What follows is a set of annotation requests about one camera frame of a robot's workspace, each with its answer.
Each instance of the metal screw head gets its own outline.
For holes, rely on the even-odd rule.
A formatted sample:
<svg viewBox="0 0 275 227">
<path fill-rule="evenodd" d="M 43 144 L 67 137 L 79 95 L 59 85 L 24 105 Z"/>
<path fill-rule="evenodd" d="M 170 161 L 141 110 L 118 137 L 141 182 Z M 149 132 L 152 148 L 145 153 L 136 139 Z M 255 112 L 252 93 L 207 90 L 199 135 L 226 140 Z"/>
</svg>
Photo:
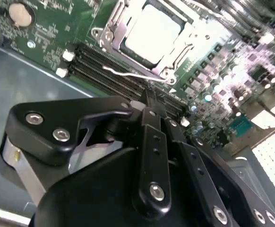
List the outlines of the metal screw head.
<svg viewBox="0 0 275 227">
<path fill-rule="evenodd" d="M 107 31 L 107 32 L 105 33 L 105 39 L 106 39 L 107 41 L 111 41 L 111 40 L 113 39 L 113 33 L 110 32 L 110 31 Z"/>
<path fill-rule="evenodd" d="M 162 201 L 165 198 L 163 189 L 155 183 L 150 185 L 150 194 L 158 201 Z"/>
<path fill-rule="evenodd" d="M 34 43 L 34 41 L 28 40 L 28 41 L 27 41 L 27 46 L 28 46 L 30 49 L 35 48 L 35 43 Z"/>
<path fill-rule="evenodd" d="M 200 138 L 196 138 L 195 141 L 201 146 L 204 145 L 203 141 Z"/>
<path fill-rule="evenodd" d="M 215 217 L 217 218 L 217 220 L 219 220 L 223 225 L 226 225 L 228 223 L 228 218 L 222 209 L 220 209 L 217 206 L 214 206 L 213 213 L 214 213 Z"/>
<path fill-rule="evenodd" d="M 258 221 L 260 221 L 262 224 L 266 223 L 266 220 L 264 216 L 262 216 L 261 213 L 258 212 L 258 210 L 254 209 L 255 216 L 257 217 Z"/>
<path fill-rule="evenodd" d="M 155 113 L 155 112 L 153 112 L 153 111 L 149 111 L 149 113 L 150 113 L 153 117 L 155 117 L 155 116 L 156 116 L 156 113 Z"/>
<path fill-rule="evenodd" d="M 121 103 L 121 106 L 123 106 L 124 108 L 128 109 L 129 105 L 127 103 Z"/>
<path fill-rule="evenodd" d="M 170 124 L 174 127 L 176 127 L 177 123 L 174 120 L 170 120 Z"/>
<path fill-rule="evenodd" d="M 56 129 L 52 133 L 57 141 L 66 142 L 70 139 L 70 133 L 66 129 Z"/>
<path fill-rule="evenodd" d="M 43 122 L 43 117 L 38 113 L 29 113 L 25 117 L 26 121 L 30 124 L 39 125 Z"/>
<path fill-rule="evenodd" d="M 269 220 L 275 225 L 275 218 L 274 216 L 266 210 L 266 215 L 268 216 Z"/>
</svg>

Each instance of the mounting hole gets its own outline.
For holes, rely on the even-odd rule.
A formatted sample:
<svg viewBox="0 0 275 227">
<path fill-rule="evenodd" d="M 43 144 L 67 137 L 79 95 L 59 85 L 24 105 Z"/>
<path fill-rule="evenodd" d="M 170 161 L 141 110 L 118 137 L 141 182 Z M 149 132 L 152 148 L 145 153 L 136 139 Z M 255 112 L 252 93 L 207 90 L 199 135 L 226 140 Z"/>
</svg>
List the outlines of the mounting hole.
<svg viewBox="0 0 275 227">
<path fill-rule="evenodd" d="M 266 215 L 268 216 L 268 218 L 270 219 L 270 221 L 275 225 L 275 218 L 274 216 L 266 210 Z"/>
<path fill-rule="evenodd" d="M 190 154 L 191 154 L 191 157 L 193 157 L 194 159 L 196 159 L 196 155 L 193 152 L 191 152 Z"/>
<path fill-rule="evenodd" d="M 153 111 L 149 111 L 149 113 L 150 113 L 153 117 L 155 117 L 155 116 L 156 116 L 156 113 L 155 113 L 155 112 L 153 112 Z"/>
<path fill-rule="evenodd" d="M 156 155 L 160 155 L 160 151 L 159 151 L 157 148 L 154 148 L 154 149 L 153 149 L 153 152 L 154 152 Z"/>
<path fill-rule="evenodd" d="M 201 174 L 201 175 L 205 174 L 204 171 L 202 169 L 200 169 L 200 168 L 198 168 L 198 173 Z"/>
<path fill-rule="evenodd" d="M 258 219 L 262 224 L 265 224 L 265 223 L 266 223 L 266 220 L 265 220 L 264 216 L 262 216 L 262 214 L 261 214 L 258 210 L 254 209 L 254 213 L 255 213 L 257 219 Z"/>
<path fill-rule="evenodd" d="M 158 137 L 158 136 L 153 136 L 153 138 L 154 138 L 156 141 L 160 141 L 160 140 L 161 140 L 161 138 Z"/>
</svg>

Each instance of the chip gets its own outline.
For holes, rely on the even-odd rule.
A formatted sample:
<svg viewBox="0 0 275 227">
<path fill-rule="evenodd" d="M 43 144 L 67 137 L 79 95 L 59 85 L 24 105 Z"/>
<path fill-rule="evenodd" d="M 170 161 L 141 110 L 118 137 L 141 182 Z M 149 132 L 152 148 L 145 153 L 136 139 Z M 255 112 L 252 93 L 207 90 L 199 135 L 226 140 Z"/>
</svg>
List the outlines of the chip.
<svg viewBox="0 0 275 227">
<path fill-rule="evenodd" d="M 181 27 L 152 5 L 146 5 L 130 31 L 125 46 L 152 64 L 157 64 L 179 36 Z"/>
</svg>

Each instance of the green circuit board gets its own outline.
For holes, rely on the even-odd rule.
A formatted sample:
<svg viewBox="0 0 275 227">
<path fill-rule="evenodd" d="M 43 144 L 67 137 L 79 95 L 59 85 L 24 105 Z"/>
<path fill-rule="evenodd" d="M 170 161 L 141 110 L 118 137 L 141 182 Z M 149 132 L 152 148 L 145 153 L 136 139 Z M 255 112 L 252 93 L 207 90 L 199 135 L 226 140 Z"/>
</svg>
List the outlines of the green circuit board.
<svg viewBox="0 0 275 227">
<path fill-rule="evenodd" d="M 18 28 L 12 23 L 8 15 L 8 8 L 15 2 L 22 2 L 32 9 L 33 22 L 30 26 Z M 0 30 L 9 43 L 7 48 L 53 72 L 63 62 L 64 51 L 69 45 L 74 44 L 84 45 L 90 52 L 94 51 L 99 56 L 117 63 L 121 68 L 133 71 L 113 55 L 103 51 L 91 34 L 92 28 L 105 27 L 117 2 L 117 0 L 0 0 L 0 7 L 6 9 L 6 13 L 0 16 Z M 244 134 L 245 128 L 251 128 L 252 125 L 247 116 L 242 115 L 244 116 L 243 123 L 235 119 L 229 104 L 233 91 L 240 90 L 244 94 L 244 100 L 239 103 L 239 105 L 243 105 L 251 97 L 256 100 L 265 89 L 249 75 L 233 75 L 231 82 L 225 83 L 221 80 L 223 94 L 211 92 L 212 101 L 204 100 L 203 93 L 233 61 L 241 63 L 248 70 L 259 64 L 264 64 L 268 71 L 275 74 L 275 66 L 270 57 L 271 50 L 265 47 L 255 51 L 224 27 L 216 26 L 216 21 L 208 17 L 209 14 L 204 10 L 192 6 L 190 8 L 199 14 L 200 18 L 205 18 L 206 23 L 209 24 L 207 28 L 211 29 L 201 31 L 202 34 L 206 34 L 207 39 L 197 43 L 177 68 L 175 71 L 177 82 L 174 85 L 159 82 L 150 84 L 154 84 L 156 89 L 181 104 L 180 107 L 173 109 L 172 117 L 174 118 L 181 117 L 184 107 L 189 110 L 191 104 L 197 105 L 197 110 L 193 113 L 193 123 L 184 131 L 187 136 L 192 134 L 199 121 L 203 123 L 203 128 L 199 130 L 198 135 L 206 141 L 214 141 L 216 135 L 222 130 L 228 135 L 237 130 L 235 133 L 241 136 Z M 252 55 L 256 55 L 256 57 L 249 60 Z M 89 58 L 93 58 L 93 61 L 97 63 L 96 57 L 89 56 Z M 199 79 L 199 72 L 206 70 L 206 79 Z M 118 77 L 112 75 L 109 79 L 117 83 Z M 98 88 L 95 82 L 89 83 L 82 76 L 70 73 L 65 79 L 78 83 L 97 96 L 109 94 L 104 89 Z"/>
</svg>

